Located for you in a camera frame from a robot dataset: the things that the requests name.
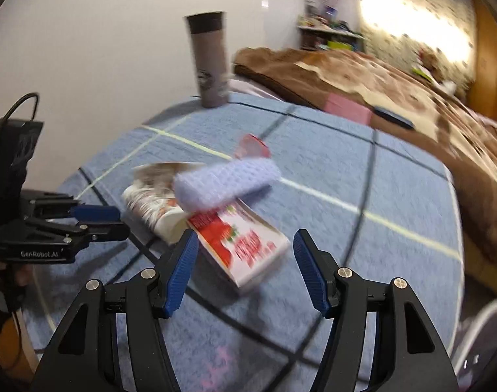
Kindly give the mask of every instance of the silver bolt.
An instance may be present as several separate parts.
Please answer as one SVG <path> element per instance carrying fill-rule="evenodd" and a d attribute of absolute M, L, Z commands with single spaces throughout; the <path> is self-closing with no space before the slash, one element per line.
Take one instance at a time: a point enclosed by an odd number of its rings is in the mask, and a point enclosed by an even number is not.
<path fill-rule="evenodd" d="M 100 282 L 98 280 L 89 280 L 86 283 L 86 289 L 87 290 L 94 290 L 94 289 L 98 288 L 99 285 L 100 285 Z"/>
<path fill-rule="evenodd" d="M 408 286 L 408 283 L 405 279 L 401 279 L 400 277 L 394 280 L 394 284 L 400 289 L 405 289 Z"/>
<path fill-rule="evenodd" d="M 152 279 L 156 275 L 156 271 L 152 268 L 146 268 L 141 272 L 141 276 L 144 279 Z"/>
<path fill-rule="evenodd" d="M 344 277 L 345 279 L 352 277 L 352 270 L 346 267 L 342 267 L 337 270 L 337 274 L 339 274 L 341 277 Z"/>

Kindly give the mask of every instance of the curtain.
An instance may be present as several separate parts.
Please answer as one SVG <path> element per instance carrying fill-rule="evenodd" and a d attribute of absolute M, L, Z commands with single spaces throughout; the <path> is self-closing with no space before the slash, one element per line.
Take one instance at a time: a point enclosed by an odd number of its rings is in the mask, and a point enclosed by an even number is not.
<path fill-rule="evenodd" d="M 472 0 L 359 0 L 365 51 L 411 72 L 430 48 L 445 79 L 469 88 L 475 79 L 476 21 Z"/>

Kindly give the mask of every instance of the brown blanket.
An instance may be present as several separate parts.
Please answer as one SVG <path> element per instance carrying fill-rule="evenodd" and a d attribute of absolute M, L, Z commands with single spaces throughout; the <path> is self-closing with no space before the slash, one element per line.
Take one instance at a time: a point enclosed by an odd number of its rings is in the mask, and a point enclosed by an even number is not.
<path fill-rule="evenodd" d="M 410 119 L 409 131 L 372 115 L 370 126 L 410 142 L 451 171 L 463 228 L 497 264 L 497 130 L 485 127 L 457 99 L 375 59 L 348 51 L 245 48 L 234 71 L 291 103 L 323 109 L 331 93 Z"/>

